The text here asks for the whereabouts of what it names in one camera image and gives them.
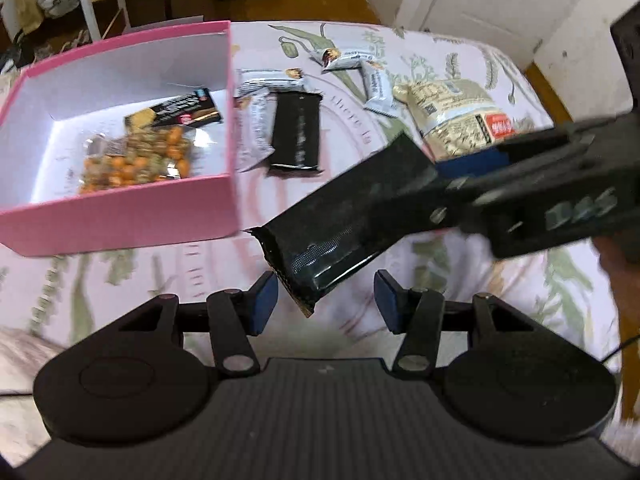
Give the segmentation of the black gold cracker packet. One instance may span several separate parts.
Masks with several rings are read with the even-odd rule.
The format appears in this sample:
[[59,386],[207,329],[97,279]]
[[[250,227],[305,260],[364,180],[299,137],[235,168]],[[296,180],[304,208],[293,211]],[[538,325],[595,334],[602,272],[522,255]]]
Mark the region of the black gold cracker packet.
[[220,110],[207,88],[197,88],[189,94],[138,110],[124,119],[130,131],[172,126],[198,128],[221,121]]

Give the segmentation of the white snack packet vertical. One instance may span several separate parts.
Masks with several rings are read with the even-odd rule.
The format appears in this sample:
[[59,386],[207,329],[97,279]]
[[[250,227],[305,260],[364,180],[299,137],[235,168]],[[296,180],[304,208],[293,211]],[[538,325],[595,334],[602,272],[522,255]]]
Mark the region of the white snack packet vertical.
[[360,73],[367,96],[363,107],[385,117],[398,118],[400,110],[395,104],[392,82],[386,69],[378,62],[362,60]]

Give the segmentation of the white snack packet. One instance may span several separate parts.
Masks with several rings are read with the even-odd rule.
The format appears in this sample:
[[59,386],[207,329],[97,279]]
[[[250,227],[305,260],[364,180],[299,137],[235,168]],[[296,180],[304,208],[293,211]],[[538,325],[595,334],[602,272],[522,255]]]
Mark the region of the white snack packet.
[[311,58],[321,65],[324,72],[356,70],[362,62],[375,61],[374,55],[369,51],[357,48],[339,49],[337,47],[313,50]]
[[271,140],[276,111],[277,102],[267,89],[235,100],[235,118],[239,133],[237,170],[251,170],[274,153]]

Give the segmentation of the beige printed snack bag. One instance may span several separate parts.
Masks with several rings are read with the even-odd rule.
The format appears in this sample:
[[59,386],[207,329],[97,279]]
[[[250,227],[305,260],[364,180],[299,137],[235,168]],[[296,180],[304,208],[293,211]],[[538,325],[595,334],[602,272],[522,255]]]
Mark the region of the beige printed snack bag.
[[408,106],[436,162],[484,150],[515,134],[509,116],[475,81],[420,81],[398,84],[393,92]]

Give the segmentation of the pink cardboard box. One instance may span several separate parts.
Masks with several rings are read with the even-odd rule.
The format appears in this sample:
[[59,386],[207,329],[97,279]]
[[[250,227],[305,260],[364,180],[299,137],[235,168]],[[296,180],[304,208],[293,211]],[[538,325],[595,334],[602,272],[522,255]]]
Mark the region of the pink cardboard box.
[[[83,191],[89,152],[119,148],[127,116],[206,89],[219,122],[191,133],[191,173],[122,170]],[[1,109],[1,240],[26,257],[211,240],[240,226],[231,26],[201,22],[89,44],[26,68]]]

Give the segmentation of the white snack packet horizontal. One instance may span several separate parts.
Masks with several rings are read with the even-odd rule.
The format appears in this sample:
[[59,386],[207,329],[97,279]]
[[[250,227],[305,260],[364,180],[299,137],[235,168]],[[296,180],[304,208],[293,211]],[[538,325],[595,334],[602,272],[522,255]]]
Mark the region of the white snack packet horizontal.
[[278,70],[270,68],[267,70],[238,70],[234,96],[242,98],[258,90],[267,89],[269,91],[306,91],[307,81],[305,74],[299,68],[286,68]]

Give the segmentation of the clear bag coated peanuts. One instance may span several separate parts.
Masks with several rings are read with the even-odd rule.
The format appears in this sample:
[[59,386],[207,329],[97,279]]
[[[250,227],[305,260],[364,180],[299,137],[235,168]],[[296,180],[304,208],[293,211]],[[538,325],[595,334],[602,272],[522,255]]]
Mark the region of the clear bag coated peanuts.
[[119,138],[96,134],[85,143],[78,192],[188,178],[194,136],[183,126],[144,127]]

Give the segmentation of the black snack bar packet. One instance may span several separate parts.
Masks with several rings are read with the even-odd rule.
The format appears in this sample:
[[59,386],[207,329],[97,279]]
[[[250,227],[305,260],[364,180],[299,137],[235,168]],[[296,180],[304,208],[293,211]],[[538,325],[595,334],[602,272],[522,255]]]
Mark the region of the black snack bar packet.
[[320,103],[314,92],[279,92],[268,157],[270,174],[318,174]]

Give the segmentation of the floral bed sheet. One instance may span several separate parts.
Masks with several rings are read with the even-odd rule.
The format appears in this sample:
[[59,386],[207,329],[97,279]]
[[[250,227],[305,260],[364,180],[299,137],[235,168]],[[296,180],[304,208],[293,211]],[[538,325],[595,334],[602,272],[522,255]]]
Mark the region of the floral bed sheet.
[[[323,73],[312,59],[314,50],[369,50],[402,82],[474,80],[517,132],[551,122],[510,58],[471,40],[321,22],[237,22],[231,37],[235,67],[299,68],[322,93],[318,174],[281,178],[262,167],[238,174],[240,232],[218,240],[43,258],[3,249],[1,452],[10,464],[24,463],[48,440],[29,395],[48,359],[163,292],[196,301],[224,287],[252,284],[266,263],[249,228],[268,222],[398,133],[413,132],[408,113],[387,118],[366,110],[359,73]],[[587,242],[496,261],[479,237],[424,233],[390,248],[375,266],[407,287],[431,287],[455,300],[492,292],[597,358],[610,356],[620,341],[608,279]]]

